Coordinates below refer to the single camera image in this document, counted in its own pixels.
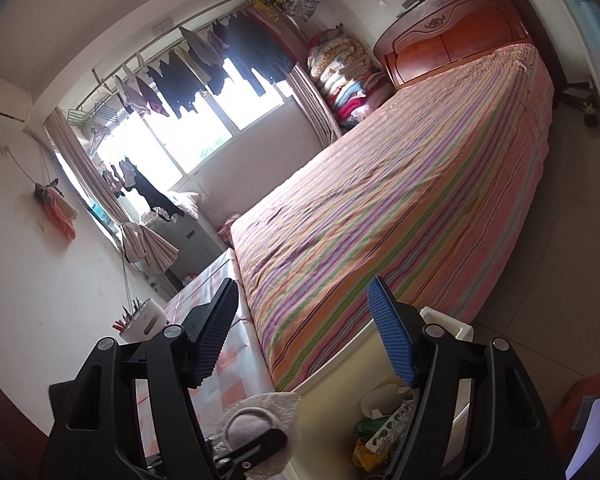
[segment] white container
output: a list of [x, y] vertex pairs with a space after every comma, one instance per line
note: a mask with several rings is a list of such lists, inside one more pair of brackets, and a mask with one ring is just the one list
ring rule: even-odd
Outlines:
[[[432, 308], [420, 312], [458, 339], [471, 341], [474, 329]], [[351, 463], [353, 427], [364, 418], [360, 399], [387, 383], [404, 383], [394, 374], [376, 328], [370, 321], [342, 350], [294, 391], [301, 396], [298, 427], [302, 439], [283, 474], [287, 480], [359, 480]], [[445, 464], [462, 449], [469, 413], [471, 380], [461, 380]]]
[[120, 333], [120, 337], [127, 343], [138, 343], [149, 341], [154, 335], [168, 324], [167, 315], [154, 300], [149, 298], [131, 317], [131, 322], [126, 330]]

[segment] striped bedsheet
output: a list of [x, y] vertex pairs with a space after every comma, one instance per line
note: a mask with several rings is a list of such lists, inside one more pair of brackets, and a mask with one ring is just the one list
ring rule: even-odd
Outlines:
[[277, 390], [362, 329], [374, 276], [400, 301], [475, 317], [542, 176], [553, 92], [535, 47], [499, 49], [400, 90], [234, 223]]

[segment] screw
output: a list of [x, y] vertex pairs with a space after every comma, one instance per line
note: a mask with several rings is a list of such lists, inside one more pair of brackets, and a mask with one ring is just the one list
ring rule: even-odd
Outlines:
[[431, 337], [435, 338], [442, 337], [445, 333], [445, 329], [440, 325], [427, 325], [424, 331]]
[[113, 346], [113, 339], [106, 337], [98, 341], [98, 350], [109, 350]]
[[498, 350], [507, 351], [509, 350], [509, 341], [503, 339], [501, 337], [497, 337], [493, 340], [493, 346], [495, 346]]
[[169, 325], [164, 329], [164, 336], [170, 339], [174, 339], [182, 334], [182, 327], [180, 325]]

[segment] monitor screen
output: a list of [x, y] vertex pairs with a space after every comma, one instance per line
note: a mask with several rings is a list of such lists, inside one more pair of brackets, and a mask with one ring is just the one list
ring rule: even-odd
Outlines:
[[585, 425], [578, 447], [569, 464], [566, 477], [567, 480], [574, 476], [582, 465], [600, 444], [600, 398], [593, 401], [589, 418]]

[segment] air conditioner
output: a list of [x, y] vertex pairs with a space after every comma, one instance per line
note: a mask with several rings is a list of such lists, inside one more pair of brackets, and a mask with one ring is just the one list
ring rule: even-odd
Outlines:
[[31, 117], [31, 95], [0, 78], [0, 123], [22, 129]]

